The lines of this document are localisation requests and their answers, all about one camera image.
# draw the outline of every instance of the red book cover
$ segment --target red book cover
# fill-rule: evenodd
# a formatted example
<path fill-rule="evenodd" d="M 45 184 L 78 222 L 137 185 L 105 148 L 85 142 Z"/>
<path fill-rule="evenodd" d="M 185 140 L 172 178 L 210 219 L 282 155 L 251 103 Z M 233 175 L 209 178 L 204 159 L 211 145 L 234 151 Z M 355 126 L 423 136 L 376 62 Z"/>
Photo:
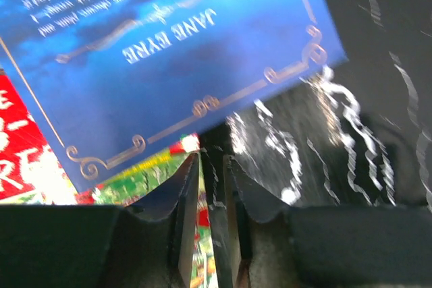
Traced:
<path fill-rule="evenodd" d="M 0 200 L 32 191 L 75 204 L 72 184 L 9 78 L 0 74 Z"/>

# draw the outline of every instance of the glossy black surface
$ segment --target glossy black surface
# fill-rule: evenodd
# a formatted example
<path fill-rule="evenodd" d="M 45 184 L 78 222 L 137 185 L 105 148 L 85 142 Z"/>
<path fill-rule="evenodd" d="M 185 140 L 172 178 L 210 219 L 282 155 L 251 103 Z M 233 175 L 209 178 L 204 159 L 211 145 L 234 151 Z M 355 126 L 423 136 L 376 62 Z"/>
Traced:
<path fill-rule="evenodd" d="M 426 206 L 430 199 L 432 0 L 327 4 L 349 62 L 201 136 L 218 274 L 230 271 L 223 268 L 225 154 L 293 206 Z"/>
<path fill-rule="evenodd" d="M 233 158 L 225 159 L 224 170 L 234 287 L 432 284 L 426 208 L 296 208 L 249 178 Z"/>

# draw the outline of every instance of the colorful book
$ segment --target colorful book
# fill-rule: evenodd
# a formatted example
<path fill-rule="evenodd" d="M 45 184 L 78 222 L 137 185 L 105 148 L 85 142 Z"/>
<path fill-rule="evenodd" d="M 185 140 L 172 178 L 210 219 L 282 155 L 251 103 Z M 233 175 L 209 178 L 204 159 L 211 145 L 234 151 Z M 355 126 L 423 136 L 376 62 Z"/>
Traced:
<path fill-rule="evenodd" d="M 201 174 L 190 288 L 218 288 L 209 209 Z"/>
<path fill-rule="evenodd" d="M 79 192 L 344 60 L 325 0 L 1 0 L 0 63 Z"/>
<path fill-rule="evenodd" d="M 75 204 L 75 194 L 18 93 L 0 75 L 0 203 Z"/>
<path fill-rule="evenodd" d="M 87 192 L 78 194 L 80 204 L 119 204 L 127 206 L 148 194 L 171 177 L 190 152 L 199 150 L 196 134 L 150 158 L 137 163 Z"/>

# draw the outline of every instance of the gold ornamental border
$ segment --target gold ornamental border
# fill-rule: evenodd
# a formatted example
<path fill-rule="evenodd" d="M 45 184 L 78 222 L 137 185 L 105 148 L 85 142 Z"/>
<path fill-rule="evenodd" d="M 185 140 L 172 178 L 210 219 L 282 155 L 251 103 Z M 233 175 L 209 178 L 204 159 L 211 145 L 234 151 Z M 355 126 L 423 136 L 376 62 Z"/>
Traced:
<path fill-rule="evenodd" d="M 237 100 L 240 100 L 241 98 L 244 98 L 245 96 L 248 96 L 249 94 L 252 94 L 260 89 L 263 89 L 264 87 L 270 85 L 270 84 L 278 84 L 280 82 L 283 82 L 286 78 L 299 74 L 301 72 L 306 71 L 309 68 L 309 62 L 310 60 L 315 62 L 316 64 L 322 65 L 327 60 L 327 53 L 325 50 L 321 47 L 319 44 L 322 39 L 321 31 L 314 25 L 317 25 L 317 20 L 315 18 L 315 15 L 313 13 L 311 3 L 309 3 L 309 0 L 302 0 L 303 6 L 308 14 L 310 25 L 306 27 L 306 32 L 311 36 L 311 40 L 305 45 L 305 47 L 302 50 L 301 53 L 301 60 L 297 61 L 285 68 L 283 68 L 280 71 L 275 71 L 271 67 L 266 67 L 264 69 L 263 73 L 263 79 L 254 82 L 253 84 L 241 89 L 240 91 L 237 91 L 228 97 L 225 98 L 215 98 L 214 96 L 206 96 L 201 100 L 196 100 L 192 105 L 192 114 L 191 116 L 183 119 L 182 121 L 179 121 L 178 123 L 170 126 L 169 128 L 163 130 L 162 132 L 159 132 L 147 139 L 147 141 L 141 136 L 141 135 L 134 135 L 132 137 L 132 143 L 133 146 L 114 157 L 104 161 L 96 157 L 84 157 L 84 158 L 78 158 L 78 149 L 75 146 L 68 146 L 66 148 L 66 155 L 67 157 L 76 163 L 80 164 L 80 171 L 82 176 L 87 180 L 94 180 L 99 176 L 99 170 L 97 167 L 97 164 L 106 168 L 106 170 L 110 170 L 123 162 L 130 160 L 131 158 L 135 157 L 136 155 L 144 152 L 146 148 L 146 143 L 152 144 L 160 139 L 178 131 L 179 129 L 182 129 L 183 127 L 190 125 L 191 123 L 194 123 L 200 118 L 203 118 L 209 111 L 215 111 L 222 107 L 228 106 Z M 32 88 L 30 87 L 29 83 L 25 79 L 23 73 L 21 72 L 21 69 L 18 67 L 18 64 L 16 63 L 15 59 L 12 57 L 9 49 L 7 48 L 6 44 L 4 43 L 3 39 L 0 37 L 0 45 L 3 47 L 4 51 L 6 52 L 7 56 L 11 60 L 13 66 L 15 67 L 16 71 L 18 72 L 19 76 L 21 77 L 24 85 L 27 87 L 29 93 L 31 94 L 32 98 L 34 99 L 35 103 L 37 104 L 38 108 L 40 109 L 43 117 L 47 121 L 49 127 L 55 134 L 55 137 L 59 141 L 60 145 L 62 147 L 65 147 L 63 141 L 61 140 L 60 135 L 54 128 L 53 124 L 49 120 L 47 114 L 45 113 L 45 110 L 42 108 L 39 100 L 37 99 L 36 95 L 34 94 Z"/>

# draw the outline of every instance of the gold scroll ornament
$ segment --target gold scroll ornament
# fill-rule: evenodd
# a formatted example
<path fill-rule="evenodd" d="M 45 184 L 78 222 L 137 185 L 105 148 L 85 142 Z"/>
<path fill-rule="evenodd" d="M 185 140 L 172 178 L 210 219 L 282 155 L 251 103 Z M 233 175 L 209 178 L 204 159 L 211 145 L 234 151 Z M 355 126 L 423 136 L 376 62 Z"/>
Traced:
<path fill-rule="evenodd" d="M 75 146 L 69 146 L 66 149 L 66 154 L 69 159 L 76 163 L 80 163 L 81 174 L 87 180 L 95 180 L 99 176 L 98 165 L 110 170 L 119 164 L 133 158 L 134 156 L 142 153 L 146 148 L 146 141 L 141 135 L 134 135 L 132 137 L 133 147 L 117 154 L 116 156 L 103 161 L 101 159 L 88 156 L 85 158 L 77 158 L 78 149 Z"/>
<path fill-rule="evenodd" d="M 307 26 L 306 31 L 312 36 L 312 40 L 303 48 L 302 61 L 295 62 L 279 72 L 276 72 L 271 67 L 266 67 L 264 76 L 270 83 L 278 84 L 290 76 L 306 71 L 309 68 L 309 59 L 318 65 L 322 65 L 326 62 L 327 52 L 325 52 L 325 49 L 319 44 L 323 38 L 321 31 L 312 25 Z"/>
<path fill-rule="evenodd" d="M 219 99 L 213 96 L 206 96 L 203 100 L 196 100 L 192 112 L 196 117 L 204 117 L 207 111 L 215 111 L 219 108 Z"/>

